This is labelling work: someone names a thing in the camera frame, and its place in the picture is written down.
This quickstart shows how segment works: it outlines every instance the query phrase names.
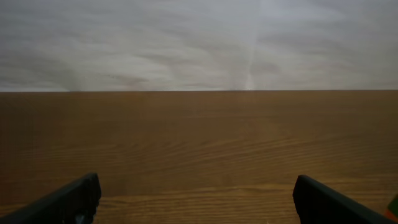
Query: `crease in backdrop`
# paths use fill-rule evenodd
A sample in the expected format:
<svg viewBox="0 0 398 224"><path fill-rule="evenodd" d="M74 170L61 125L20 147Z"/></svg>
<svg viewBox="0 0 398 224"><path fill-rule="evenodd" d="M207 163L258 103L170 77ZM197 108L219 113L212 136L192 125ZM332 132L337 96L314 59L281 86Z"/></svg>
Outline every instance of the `crease in backdrop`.
<svg viewBox="0 0 398 224"><path fill-rule="evenodd" d="M0 91L398 88L395 0L4 0Z"/></svg>

